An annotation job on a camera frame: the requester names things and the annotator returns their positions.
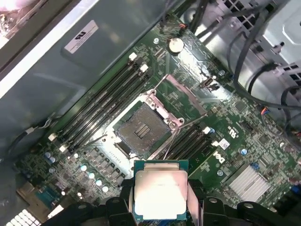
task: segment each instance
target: screw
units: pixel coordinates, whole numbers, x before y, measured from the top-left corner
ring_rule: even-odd
[[[230,24],[230,27],[235,27],[235,25],[236,25],[236,22],[235,21],[233,21],[231,24]]]
[[[173,121],[169,123],[169,127],[170,127],[171,129],[174,129],[176,126],[177,126],[177,125],[176,125]]]
[[[158,38],[155,38],[154,39],[154,44],[158,44],[159,43],[159,39]]]
[[[209,199],[209,202],[217,203],[217,200],[216,200],[215,198],[210,198],[210,199]]]
[[[221,177],[224,175],[224,172],[222,170],[219,170],[219,171],[217,171],[217,175]]]
[[[226,72],[225,72],[224,70],[220,70],[220,71],[218,72],[218,75],[219,75],[219,76],[224,76],[225,73],[226,73]]]
[[[151,98],[147,98],[147,99],[146,99],[146,102],[147,102],[148,104],[150,104],[150,103],[152,102],[152,99],[151,99]]]
[[[254,208],[253,205],[250,204],[250,203],[245,203],[244,206],[247,207],[248,209],[253,209]]]

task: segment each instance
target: ram slot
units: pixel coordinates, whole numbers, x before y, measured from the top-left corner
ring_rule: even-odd
[[[135,73],[134,68],[127,72],[125,76],[122,76],[122,79],[116,81],[112,86],[110,86],[110,90],[108,90],[107,93],[101,97],[101,99],[99,99],[99,101],[84,116],[81,117],[80,121],[78,121],[67,133],[65,133],[63,136],[64,139],[72,138],[79,130],[81,130],[81,128],[88,125],[89,122],[93,120],[93,116],[97,117],[95,114],[98,114],[97,111],[101,112],[102,105],[108,101],[114,93],[118,92],[119,88],[126,88],[125,85],[128,83],[128,80],[124,80],[124,78],[128,78],[130,80],[132,77],[129,78],[129,75],[133,73]]]
[[[187,150],[182,152],[177,159],[189,159],[194,156],[201,148],[210,145],[210,141],[208,141],[207,137],[200,138],[194,145],[189,147]]]
[[[78,139],[80,139],[95,123],[97,123],[97,121],[99,121],[106,114],[106,112],[110,108],[115,105],[120,96],[122,96],[122,94],[126,92],[128,86],[131,86],[131,84],[137,82],[138,80],[139,75],[136,73],[126,83],[123,83],[122,86],[119,87],[119,89],[116,89],[115,92],[110,96],[110,98],[108,98],[105,103],[102,103],[101,106],[99,106],[98,111],[92,112],[91,117],[88,119],[88,121],[82,121],[80,123],[80,126],[75,131],[73,136],[70,137],[70,140],[76,142]]]
[[[199,133],[188,139],[185,144],[181,146],[181,148],[177,148],[176,151],[168,158],[168,159],[178,159],[183,153],[190,150],[192,146],[194,146],[195,142],[199,139]]]
[[[182,138],[177,145],[173,145],[170,150],[169,154],[166,156],[168,159],[175,159],[179,153],[181,153],[190,143],[192,140],[196,140],[199,137],[198,131],[192,131],[190,134]]]
[[[128,101],[129,99],[137,93],[137,91],[145,84],[145,81],[148,79],[147,77],[143,77],[140,79],[139,82],[134,83],[133,86],[129,87],[127,89],[126,94],[121,99],[118,96],[118,100],[113,103],[113,107],[110,109],[107,109],[108,111],[104,113],[105,117],[102,118],[78,143],[77,145],[73,145],[73,150],[76,150],[79,147],[82,147],[85,145],[86,142],[88,142],[92,136],[110,119],[113,117],[114,114],[116,114]]]
[[[128,64],[125,64],[122,68],[119,69],[119,71],[112,76],[109,81],[101,87],[100,90],[98,90],[96,93],[92,95],[92,97],[87,101],[84,106],[62,127],[61,131],[65,132],[68,130],[68,128],[72,127],[74,122],[79,121],[83,116],[85,116],[85,113],[89,111],[90,106],[95,102],[95,100],[99,99],[101,96],[105,94],[107,89],[116,82],[116,80],[119,80],[120,77],[130,68],[132,67],[132,62],[129,62]]]

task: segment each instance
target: white label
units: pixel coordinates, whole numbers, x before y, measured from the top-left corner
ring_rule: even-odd
[[[75,37],[65,46],[70,53],[75,53],[88,38],[98,30],[98,26],[94,20],[91,20]]]
[[[230,143],[229,143],[225,138],[223,138],[223,139],[219,142],[219,145],[220,145],[220,147],[221,147],[223,150],[226,150],[227,147],[230,146]]]
[[[226,161],[221,154],[218,153],[218,151],[213,153],[213,156],[215,156],[215,158],[222,164],[224,161]]]

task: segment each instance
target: cable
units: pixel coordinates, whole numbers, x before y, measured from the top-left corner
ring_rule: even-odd
[[[26,137],[28,134],[31,134],[33,131],[35,131],[36,129],[45,129],[47,127],[49,127],[51,125],[51,122],[53,121],[52,117],[55,114],[53,113],[51,116],[49,116],[45,121],[39,122],[38,124],[36,124],[35,126],[32,126],[30,128],[28,128],[27,130],[25,130],[24,132],[22,132],[19,136],[17,136],[14,141],[8,146],[8,148],[6,149],[6,151],[4,152],[4,159],[8,159],[10,154],[14,151],[14,149],[16,148],[16,146],[18,145],[18,143],[24,138]]]
[[[249,51],[249,48],[252,44],[252,42],[255,40],[257,34],[259,33],[260,29],[264,26],[265,21],[268,17],[268,12],[265,10],[263,12],[260,13],[259,18],[257,19],[255,26],[253,27],[253,29],[250,32],[250,35],[248,37],[248,39],[246,40],[244,47],[238,57],[238,62],[236,65],[236,69],[234,72],[234,76],[233,76],[233,85],[235,90],[237,91],[238,94],[240,94],[241,96],[244,96],[247,99],[250,99],[254,102],[257,102],[263,106],[267,106],[267,107],[274,107],[274,108],[281,108],[281,109],[297,109],[297,110],[301,110],[301,106],[296,106],[296,105],[280,105],[280,104],[275,104],[275,103],[271,103],[271,102],[267,102],[258,98],[255,98],[253,96],[251,96],[238,82],[238,78],[239,75],[241,73],[244,61],[246,59],[246,55]]]
[[[207,5],[209,4],[209,0],[201,0],[198,9],[196,10],[196,13],[189,25],[189,28],[192,33],[195,33],[197,31],[198,25],[202,23],[205,10],[207,8]]]
[[[249,87],[248,87],[248,93],[251,94],[253,86],[255,84],[255,81],[258,79],[259,76],[261,76],[265,72],[270,72],[276,69],[278,65],[276,63],[269,63],[267,65],[264,65],[260,68],[260,70],[253,76],[253,78],[250,81]]]
[[[202,31],[200,34],[198,34],[197,38],[200,39],[200,38],[204,37],[206,34],[208,34],[209,32],[211,32],[219,24],[220,24],[220,22],[218,20],[215,20],[204,31]]]
[[[291,86],[287,89],[285,89],[281,95],[281,104],[282,105],[287,105],[287,95],[289,93],[290,90],[292,89],[301,89],[301,86]],[[301,151],[301,143],[300,141],[294,137],[294,134],[291,132],[291,113],[288,109],[283,109],[285,116],[286,116],[286,124],[285,124],[285,128],[284,128],[284,132],[285,132],[285,137],[286,139],[293,144],[299,151]]]
[[[196,1],[197,0],[186,0],[174,11],[174,14],[176,14],[177,17],[181,17],[183,13],[186,12]]]
[[[244,9],[244,10],[241,10],[241,11],[238,11],[238,12],[234,12],[234,13],[228,13],[228,14],[223,15],[222,19],[224,20],[224,19],[229,19],[231,17],[250,15],[250,14],[259,12],[262,8],[263,8],[263,6],[260,6],[260,7],[250,8],[250,9]],[[219,24],[220,24],[220,21],[215,20],[204,31],[202,31],[200,34],[198,34],[197,38],[200,39],[200,38],[204,37],[206,34],[208,34],[209,32],[211,32]]]
[[[229,44],[229,47],[227,49],[227,55],[226,55],[226,58],[227,58],[227,63],[228,63],[228,69],[230,71],[231,74],[234,74],[233,70],[232,70],[232,66],[231,66],[231,50],[232,50],[232,47],[234,45],[234,43],[241,37],[241,36],[244,36],[245,39],[247,39],[248,37],[246,36],[246,33],[245,32],[240,32],[238,33],[237,36],[235,36],[235,38],[230,42]]]
[[[286,130],[286,128],[290,125],[290,123],[292,121],[294,121],[295,119],[299,118],[301,116],[301,112],[296,114],[294,117],[292,117],[290,120],[287,120],[285,125],[284,125],[284,130]]]
[[[274,132],[274,131],[269,127],[268,123],[265,121],[265,115],[266,115],[266,114],[261,114],[261,119],[262,119],[262,122],[263,122],[264,126],[267,128],[267,130],[268,130],[271,134],[275,135],[276,137],[279,137],[279,138],[285,140],[286,138],[283,136],[283,133],[278,134],[278,133]]]
[[[166,25],[166,15],[167,15],[168,6],[169,6],[170,1],[171,0],[167,0],[165,3],[163,15],[162,15],[162,24],[161,24],[162,27],[164,27]]]

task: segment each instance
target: label sticker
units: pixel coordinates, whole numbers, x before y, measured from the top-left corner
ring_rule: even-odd
[[[230,146],[230,143],[229,143],[225,138],[223,138],[223,139],[219,142],[219,145],[220,145],[220,147],[221,147],[223,150],[226,150],[227,147]]]
[[[75,53],[88,38],[98,30],[94,20],[91,20],[66,46],[65,49],[70,53]]]

